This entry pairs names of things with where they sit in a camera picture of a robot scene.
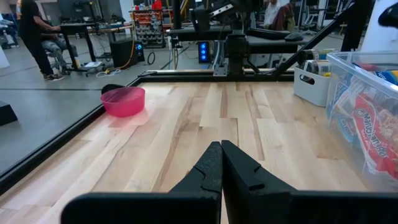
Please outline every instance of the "wooden tabletop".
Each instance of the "wooden tabletop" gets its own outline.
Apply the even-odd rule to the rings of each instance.
[[[366,191],[293,83],[145,83],[146,108],[102,115],[0,197],[0,223],[58,223],[86,192],[167,192],[228,139],[297,189]],[[225,208],[223,223],[227,223]]]

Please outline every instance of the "gray floor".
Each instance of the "gray floor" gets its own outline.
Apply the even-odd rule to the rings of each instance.
[[[342,39],[342,36],[331,35],[315,48],[339,49]],[[109,51],[107,37],[93,36],[92,40],[96,55],[101,55],[104,50]],[[80,61],[89,61],[85,40],[71,41],[77,46]],[[197,45],[189,44],[183,43],[184,48],[188,49],[179,54],[178,69],[207,68],[208,65],[198,64]],[[126,85],[146,70],[158,70],[167,65],[170,58],[168,48],[146,49],[145,55],[152,51],[156,55],[154,64],[140,62],[111,77],[96,78],[94,73],[86,78],[72,73],[70,77],[59,82],[45,82],[36,62],[23,44],[19,48],[5,50],[11,66],[0,69],[0,100],[11,104],[19,120],[0,127],[0,176],[10,166],[98,106],[100,89],[104,85]],[[64,52],[64,57],[70,62],[67,52]],[[173,69],[173,63],[164,69],[168,68]]]

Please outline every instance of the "white box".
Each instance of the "white box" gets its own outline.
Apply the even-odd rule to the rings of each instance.
[[[314,105],[326,107],[329,83],[329,77],[294,68],[294,94]]]

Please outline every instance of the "black box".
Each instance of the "black box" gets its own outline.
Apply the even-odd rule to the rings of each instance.
[[[18,118],[12,110],[11,106],[0,101],[0,126],[17,121]]]
[[[138,53],[134,49],[134,54],[129,64],[126,65],[131,56],[132,50],[132,38],[126,38],[123,40],[115,41],[110,44],[112,51],[113,64],[115,68],[123,67],[123,69],[129,68],[138,63]]]

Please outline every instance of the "pink bowl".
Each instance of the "pink bowl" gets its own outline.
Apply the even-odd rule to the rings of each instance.
[[[108,114],[119,118],[135,115],[145,107],[145,90],[139,87],[124,87],[111,90],[101,96]]]

